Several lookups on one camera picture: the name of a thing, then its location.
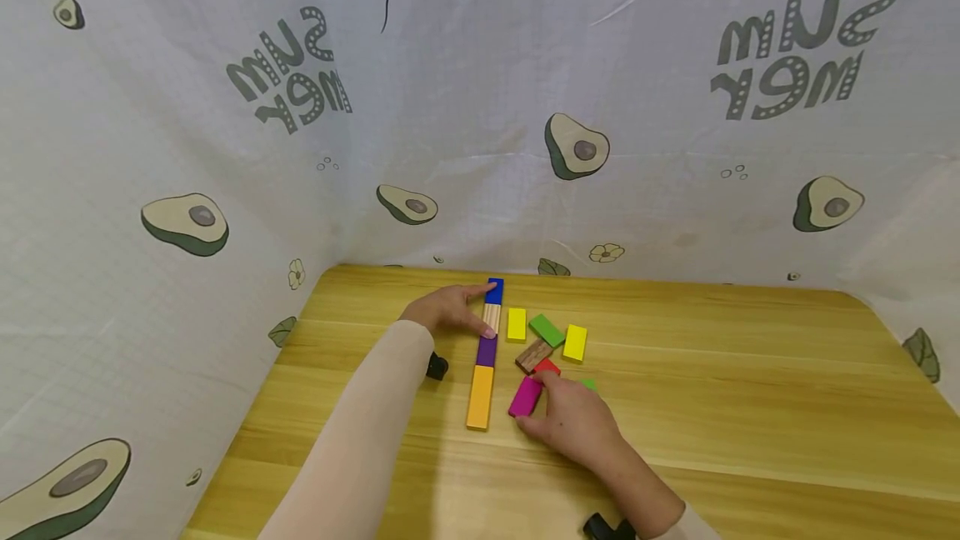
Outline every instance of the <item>fabric backdrop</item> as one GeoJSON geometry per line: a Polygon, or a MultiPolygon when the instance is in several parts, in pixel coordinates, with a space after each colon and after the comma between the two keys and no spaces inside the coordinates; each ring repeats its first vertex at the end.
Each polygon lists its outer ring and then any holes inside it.
{"type": "Polygon", "coordinates": [[[838,288],[960,405],[958,0],[0,9],[0,540],[175,538],[342,262],[838,288]]]}

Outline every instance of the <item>orange wooden block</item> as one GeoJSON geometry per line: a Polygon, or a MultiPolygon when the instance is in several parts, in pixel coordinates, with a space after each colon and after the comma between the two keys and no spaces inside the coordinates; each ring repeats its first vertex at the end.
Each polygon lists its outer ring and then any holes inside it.
{"type": "Polygon", "coordinates": [[[490,423],[490,400],[493,395],[493,368],[473,366],[473,383],[470,386],[470,401],[467,404],[467,427],[470,430],[486,430],[490,423]]]}

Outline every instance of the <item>yellow wooden block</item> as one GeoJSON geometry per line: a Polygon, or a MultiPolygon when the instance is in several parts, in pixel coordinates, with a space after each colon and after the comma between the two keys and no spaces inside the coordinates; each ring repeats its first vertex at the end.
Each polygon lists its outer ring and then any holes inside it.
{"type": "Polygon", "coordinates": [[[467,427],[470,430],[486,430],[490,423],[490,399],[493,395],[493,368],[473,366],[473,384],[470,386],[470,402],[467,404],[467,427]]]}
{"type": "Polygon", "coordinates": [[[587,328],[576,325],[567,327],[567,341],[563,343],[563,358],[576,363],[583,362],[583,349],[587,346],[587,328]]]}
{"type": "Polygon", "coordinates": [[[507,314],[507,342],[525,343],[527,341],[527,310],[511,308],[507,314]]]}

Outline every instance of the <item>magenta wooden block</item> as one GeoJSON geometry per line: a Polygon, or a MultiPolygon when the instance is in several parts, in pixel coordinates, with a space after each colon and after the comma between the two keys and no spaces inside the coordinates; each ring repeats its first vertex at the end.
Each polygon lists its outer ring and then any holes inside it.
{"type": "Polygon", "coordinates": [[[518,416],[526,418],[530,413],[534,413],[539,393],[542,390],[542,383],[532,377],[524,377],[523,382],[520,382],[520,387],[517,389],[517,395],[513,396],[513,402],[510,403],[507,413],[510,413],[511,418],[517,418],[518,416]]]}
{"type": "Polygon", "coordinates": [[[493,362],[497,361],[497,337],[480,337],[480,344],[477,346],[477,364],[485,368],[492,368],[493,362]]]}

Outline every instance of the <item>red wooden block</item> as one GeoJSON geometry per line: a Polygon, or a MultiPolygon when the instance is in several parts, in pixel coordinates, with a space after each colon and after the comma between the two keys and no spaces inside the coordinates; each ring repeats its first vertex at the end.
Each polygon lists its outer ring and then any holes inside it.
{"type": "Polygon", "coordinates": [[[539,362],[539,364],[534,368],[534,373],[537,373],[537,371],[554,371],[557,375],[560,375],[560,367],[553,364],[549,357],[544,358],[543,361],[539,362]]]}

